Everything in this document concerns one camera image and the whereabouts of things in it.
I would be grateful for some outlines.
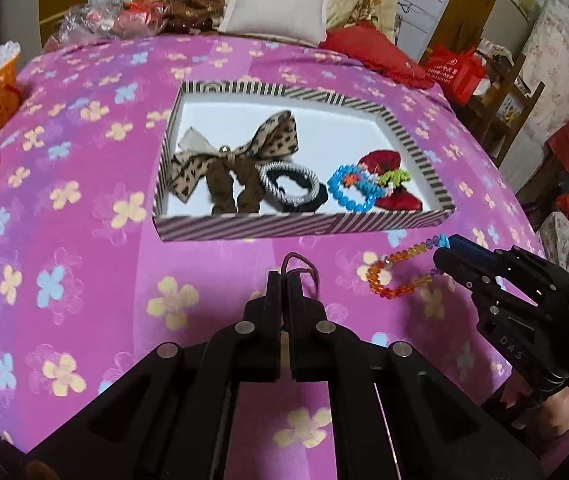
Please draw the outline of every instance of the scrunchie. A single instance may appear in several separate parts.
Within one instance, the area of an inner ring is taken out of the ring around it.
[[[238,208],[233,199],[233,170],[238,182],[245,187],[238,195]],[[264,188],[260,182],[256,161],[247,157],[237,157],[231,163],[228,159],[219,158],[209,165],[206,183],[213,200],[212,215],[223,213],[257,213],[260,201],[264,198]]]

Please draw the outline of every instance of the purple floral bedsheet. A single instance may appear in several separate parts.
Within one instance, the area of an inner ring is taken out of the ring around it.
[[[151,203],[183,79],[289,83],[384,104],[430,158],[457,211],[432,230],[165,244]],[[34,59],[20,80],[29,98],[0,133],[0,435],[20,449],[159,343],[202,342],[237,320],[290,251],[317,265],[329,319],[360,338],[409,341],[477,402],[509,376],[475,330],[469,293],[447,276],[394,301],[366,282],[379,256],[440,232],[543,254],[439,87],[410,90],[335,53],[221,36],[57,52]],[[402,283],[431,267],[419,256],[381,279]],[[328,407],[322,383],[243,384],[227,478],[335,478]],[[547,471],[568,451],[569,434],[544,458]]]

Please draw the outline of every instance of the rainbow beaded bracelet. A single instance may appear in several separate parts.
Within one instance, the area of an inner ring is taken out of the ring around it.
[[[423,274],[419,278],[416,278],[410,282],[408,285],[402,285],[398,288],[389,288],[388,286],[383,286],[380,283],[380,271],[383,269],[391,269],[394,264],[408,260],[414,256],[418,256],[418,254],[426,253],[427,251],[437,249],[439,247],[449,248],[449,238],[444,234],[434,236],[433,238],[428,238],[427,241],[421,244],[416,244],[407,250],[398,251],[397,253],[390,254],[389,256],[384,256],[381,260],[378,260],[371,267],[369,267],[369,270],[367,270],[367,281],[369,282],[369,288],[374,294],[378,294],[387,300],[393,300],[394,298],[399,298],[405,294],[410,294],[417,288],[431,283],[434,276],[443,273],[436,267],[431,269],[428,274]]]
[[[365,195],[367,199],[364,203],[357,204],[355,200],[345,196],[340,189],[341,185],[345,187],[356,186],[356,189]],[[338,200],[341,206],[348,211],[356,213],[370,211],[375,201],[385,196],[386,192],[384,187],[378,186],[375,182],[369,180],[365,172],[353,164],[340,166],[327,181],[327,186],[329,187],[329,193]]]

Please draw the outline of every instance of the blue beaded bracelet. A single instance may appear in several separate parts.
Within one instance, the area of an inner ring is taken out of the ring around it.
[[[356,180],[353,185],[367,197],[365,202],[362,204],[357,204],[355,200],[351,200],[349,197],[345,196],[343,191],[340,189],[345,177],[352,174],[356,176]],[[333,198],[338,200],[338,203],[341,206],[346,208],[348,211],[354,211],[356,213],[370,211],[375,201],[385,196],[385,188],[378,186],[376,182],[369,180],[365,172],[353,164],[340,166],[327,181],[327,187],[329,193],[333,195]]]

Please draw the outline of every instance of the silver bracelet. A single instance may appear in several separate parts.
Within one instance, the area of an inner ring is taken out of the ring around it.
[[[277,176],[272,180],[269,178],[269,173],[277,173]],[[276,178],[281,175],[288,176],[299,186],[309,189],[309,192],[302,196],[285,193],[276,184]],[[315,200],[321,189],[321,183],[315,173],[293,162],[268,162],[264,166],[260,166],[260,182],[262,182],[264,190],[273,195],[278,202],[294,207]]]

